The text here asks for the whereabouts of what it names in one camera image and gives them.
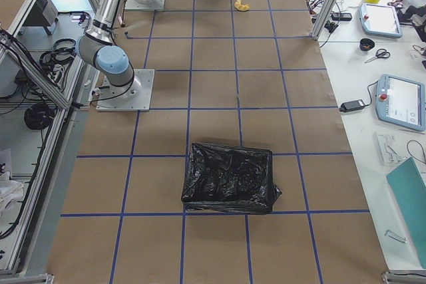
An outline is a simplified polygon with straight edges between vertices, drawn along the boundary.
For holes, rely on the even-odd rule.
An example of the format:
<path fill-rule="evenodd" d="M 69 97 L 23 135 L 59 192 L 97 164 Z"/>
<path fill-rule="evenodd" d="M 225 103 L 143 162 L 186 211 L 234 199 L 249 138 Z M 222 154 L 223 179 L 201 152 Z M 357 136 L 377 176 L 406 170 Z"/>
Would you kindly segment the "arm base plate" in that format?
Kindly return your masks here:
<path fill-rule="evenodd" d="M 165 0 L 126 0 L 127 11 L 163 11 Z"/>
<path fill-rule="evenodd" d="M 104 76 L 100 95 L 93 98 L 98 112 L 132 112 L 150 110 L 154 69 L 135 69 L 133 82 L 124 87 L 115 87 Z"/>

